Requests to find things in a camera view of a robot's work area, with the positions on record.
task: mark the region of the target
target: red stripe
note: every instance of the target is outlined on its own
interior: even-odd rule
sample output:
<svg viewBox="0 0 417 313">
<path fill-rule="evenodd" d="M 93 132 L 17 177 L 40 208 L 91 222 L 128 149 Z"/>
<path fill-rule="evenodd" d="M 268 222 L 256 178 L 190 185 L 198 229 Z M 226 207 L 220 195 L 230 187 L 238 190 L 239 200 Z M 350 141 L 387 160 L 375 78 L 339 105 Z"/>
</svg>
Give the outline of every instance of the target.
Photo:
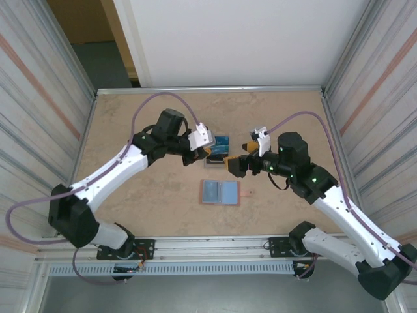
<svg viewBox="0 0 417 313">
<path fill-rule="evenodd" d="M 390 64 L 386 67 L 384 73 L 382 73 L 381 77 L 377 80 L 377 82 L 372 86 L 372 88 L 367 92 L 366 96 L 362 99 L 359 103 L 358 107 L 353 111 L 352 115 L 347 120 L 346 124 L 340 130 L 340 134 L 343 136 L 348 127 L 352 124 L 354 119 L 359 115 L 359 113 L 365 108 L 366 104 L 371 100 L 373 95 L 378 91 L 379 87 L 382 85 L 383 82 L 389 77 L 393 70 L 400 64 L 400 62 L 404 59 L 404 57 L 408 54 L 411 48 L 417 41 L 417 28 L 411 34 L 411 36 L 407 39 L 401 49 L 397 52 L 395 57 L 391 60 Z"/>
<path fill-rule="evenodd" d="M 79 140 L 81 134 L 75 128 L 75 126 L 70 122 L 70 120 L 65 116 L 65 114 L 59 109 L 58 105 L 52 99 L 51 95 L 45 90 L 42 84 L 37 80 L 35 75 L 27 68 L 22 59 L 18 54 L 13 50 L 12 46 L 7 42 L 6 38 L 0 34 L 0 46 L 3 51 L 8 55 L 8 57 L 13 61 L 13 63 L 20 69 L 26 79 L 31 83 L 31 85 L 36 89 L 38 94 L 45 100 L 47 104 L 52 108 L 52 110 L 58 115 L 61 121 L 68 127 L 71 133 Z"/>
</svg>

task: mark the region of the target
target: floor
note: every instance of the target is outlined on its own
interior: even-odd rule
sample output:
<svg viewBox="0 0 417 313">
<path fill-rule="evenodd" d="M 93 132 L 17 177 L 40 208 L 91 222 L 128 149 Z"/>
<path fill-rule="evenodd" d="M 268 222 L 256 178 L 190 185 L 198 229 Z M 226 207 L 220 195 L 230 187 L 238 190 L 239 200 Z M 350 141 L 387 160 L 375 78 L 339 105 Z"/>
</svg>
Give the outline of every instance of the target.
<svg viewBox="0 0 417 313">
<path fill-rule="evenodd" d="M 280 93 L 183 93 L 195 114 L 214 134 L 230 136 L 230 154 L 241 155 L 241 145 L 250 141 L 249 131 L 256 126 L 272 127 L 289 115 L 311 110 L 323 119 L 325 113 L 318 92 Z M 131 118 L 148 95 L 101 95 L 79 167 L 78 180 L 113 158 L 126 143 Z M 182 104 L 170 96 L 158 97 L 137 117 L 136 131 L 156 122 L 165 108 L 192 118 Z M 309 144 L 313 162 L 336 176 L 328 142 L 318 121 L 311 116 L 297 117 L 272 135 L 272 150 L 277 152 L 278 134 L 297 131 Z M 239 180 L 241 190 L 252 191 L 240 199 L 240 206 L 199 204 L 200 181 Z M 285 179 L 277 177 L 279 185 Z M 339 228 L 313 206 L 296 196 L 274 188 L 268 177 L 237 179 L 225 168 L 205 168 L 203 162 L 182 166 L 179 156 L 166 156 L 138 173 L 118 188 L 99 207 L 96 216 L 118 222 L 136 236 L 270 235 L 286 234 L 304 220 L 327 232 Z"/>
<path fill-rule="evenodd" d="M 115 42 L 73 44 L 88 77 L 98 88 L 132 88 Z"/>
<path fill-rule="evenodd" d="M 308 282 L 291 275 L 143 276 L 93 286 L 53 277 L 40 312 L 381 313 L 386 307 L 352 274 L 323 260 Z"/>
</svg>

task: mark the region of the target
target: cable connector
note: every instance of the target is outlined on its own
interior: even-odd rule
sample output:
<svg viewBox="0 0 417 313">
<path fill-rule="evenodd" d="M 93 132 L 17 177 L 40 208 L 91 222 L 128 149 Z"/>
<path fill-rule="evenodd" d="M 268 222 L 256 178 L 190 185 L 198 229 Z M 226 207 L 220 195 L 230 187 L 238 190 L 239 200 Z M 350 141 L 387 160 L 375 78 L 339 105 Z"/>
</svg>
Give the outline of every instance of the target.
<svg viewBox="0 0 417 313">
<path fill-rule="evenodd" d="M 82 187 L 83 187 L 83 190 L 85 190 L 85 189 L 87 189 L 89 186 L 88 186 L 88 181 L 86 180 L 86 179 L 84 179 L 83 181 L 81 181 L 80 182 L 82 185 Z"/>
<path fill-rule="evenodd" d="M 210 130 L 203 123 L 199 123 L 195 126 L 197 130 L 188 135 L 190 141 L 190 150 L 194 151 L 197 148 L 211 147 L 215 144 L 214 137 Z"/>
</svg>

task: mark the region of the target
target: white wall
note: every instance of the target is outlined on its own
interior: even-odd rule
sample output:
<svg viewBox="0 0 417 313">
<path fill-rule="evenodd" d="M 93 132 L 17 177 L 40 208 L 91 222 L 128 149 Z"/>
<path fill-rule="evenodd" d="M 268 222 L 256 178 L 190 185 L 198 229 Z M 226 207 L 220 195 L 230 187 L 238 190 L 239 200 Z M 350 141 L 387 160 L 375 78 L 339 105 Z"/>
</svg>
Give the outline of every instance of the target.
<svg viewBox="0 0 417 313">
<path fill-rule="evenodd" d="M 143 87 L 323 84 L 368 0 L 114 0 Z"/>
</svg>

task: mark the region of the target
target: metal mounting plate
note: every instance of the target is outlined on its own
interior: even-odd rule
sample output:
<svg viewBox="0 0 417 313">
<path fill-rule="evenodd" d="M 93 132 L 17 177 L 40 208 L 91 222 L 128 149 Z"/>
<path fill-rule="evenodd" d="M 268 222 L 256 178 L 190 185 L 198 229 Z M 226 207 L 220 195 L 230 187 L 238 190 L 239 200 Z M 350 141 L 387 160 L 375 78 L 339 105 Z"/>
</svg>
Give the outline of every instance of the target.
<svg viewBox="0 0 417 313">
<path fill-rule="evenodd" d="M 294 258 L 294 257 L 312 257 L 312 254 L 307 252 L 303 255 L 298 255 L 291 249 L 289 244 L 289 237 L 271 237 L 268 238 L 269 252 L 271 258 Z"/>
<path fill-rule="evenodd" d="M 120 258 L 108 246 L 99 246 L 97 250 L 98 260 L 152 260 L 155 252 L 155 239 L 140 239 L 137 238 L 134 241 L 136 247 L 141 247 L 146 250 L 146 255 L 143 249 L 138 249 L 140 257 L 137 253 L 132 252 L 127 258 Z"/>
</svg>

